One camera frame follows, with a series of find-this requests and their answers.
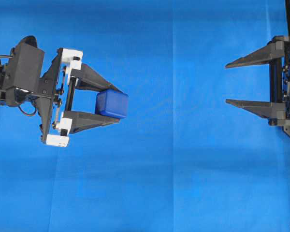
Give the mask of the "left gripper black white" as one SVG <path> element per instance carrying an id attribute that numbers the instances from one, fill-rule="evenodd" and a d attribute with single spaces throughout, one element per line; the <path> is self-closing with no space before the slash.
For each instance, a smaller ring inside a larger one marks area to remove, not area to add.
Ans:
<path id="1" fill-rule="evenodd" d="M 57 89 L 57 84 L 62 64 L 67 65 L 64 77 L 70 80 L 68 93 L 73 93 L 75 89 L 96 92 L 112 89 L 123 93 L 87 64 L 82 63 L 82 58 L 82 51 L 59 48 L 51 66 L 38 82 L 37 112 L 41 117 L 41 142 L 46 145 L 66 147 L 69 133 L 75 134 L 120 121 L 117 118 L 76 111 L 65 111 L 63 116 L 58 116 L 62 90 Z"/>

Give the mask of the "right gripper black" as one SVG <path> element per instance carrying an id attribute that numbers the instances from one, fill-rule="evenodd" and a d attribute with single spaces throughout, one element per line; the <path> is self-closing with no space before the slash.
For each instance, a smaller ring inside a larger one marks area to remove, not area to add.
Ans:
<path id="1" fill-rule="evenodd" d="M 290 137 L 290 36 L 275 36 L 257 51 L 228 63 L 225 68 L 269 63 L 270 101 L 227 99 L 226 103 L 268 119 L 270 126 L 280 126 Z"/>

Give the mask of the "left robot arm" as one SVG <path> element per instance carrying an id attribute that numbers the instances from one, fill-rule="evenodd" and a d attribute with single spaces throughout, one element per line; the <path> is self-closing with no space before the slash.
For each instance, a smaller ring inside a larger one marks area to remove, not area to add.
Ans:
<path id="1" fill-rule="evenodd" d="M 19 44 L 8 56 L 8 63 L 0 63 L 0 105 L 20 107 L 30 102 L 42 120 L 41 141 L 52 146 L 66 147 L 70 134 L 118 123 L 127 116 L 127 94 L 82 58 L 81 51 L 60 48 L 48 71 L 41 74 L 44 52 Z M 97 92 L 94 113 L 72 110 L 77 89 Z"/>

